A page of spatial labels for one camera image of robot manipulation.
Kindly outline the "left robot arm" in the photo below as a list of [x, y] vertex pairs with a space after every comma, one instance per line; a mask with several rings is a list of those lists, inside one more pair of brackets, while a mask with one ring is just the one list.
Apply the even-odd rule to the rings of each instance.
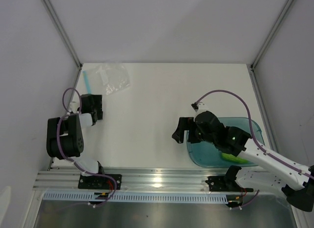
[[70, 103], [70, 113], [65, 117], [48, 119], [46, 150], [50, 157], [73, 163], [82, 176], [89, 177], [94, 188], [103, 188], [106, 176], [100, 162], [83, 156], [82, 130], [103, 119], [102, 95], [84, 94], [78, 102]]

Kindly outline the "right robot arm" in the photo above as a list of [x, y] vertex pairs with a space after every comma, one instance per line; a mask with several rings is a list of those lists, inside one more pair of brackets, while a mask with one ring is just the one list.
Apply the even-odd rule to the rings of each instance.
[[257, 189], [280, 197], [305, 212], [314, 208], [314, 168], [296, 163], [265, 148], [253, 135], [238, 128], [223, 125], [211, 112], [197, 112], [195, 117], [180, 117], [172, 134], [178, 144], [208, 142], [223, 153], [239, 156], [262, 167], [265, 172], [253, 172], [232, 165], [225, 174], [224, 185], [229, 190]]

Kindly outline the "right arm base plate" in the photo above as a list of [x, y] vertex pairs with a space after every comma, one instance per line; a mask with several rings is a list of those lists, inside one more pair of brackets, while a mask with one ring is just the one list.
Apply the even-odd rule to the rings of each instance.
[[209, 176], [205, 180], [211, 192], [253, 192], [253, 188], [240, 187], [237, 183], [225, 180], [224, 176]]

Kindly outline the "clear zip top bag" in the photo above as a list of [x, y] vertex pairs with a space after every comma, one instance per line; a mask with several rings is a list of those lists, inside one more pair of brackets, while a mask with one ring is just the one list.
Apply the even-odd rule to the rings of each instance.
[[83, 71], [87, 93], [111, 95], [131, 85], [130, 76], [122, 63], [101, 63]]

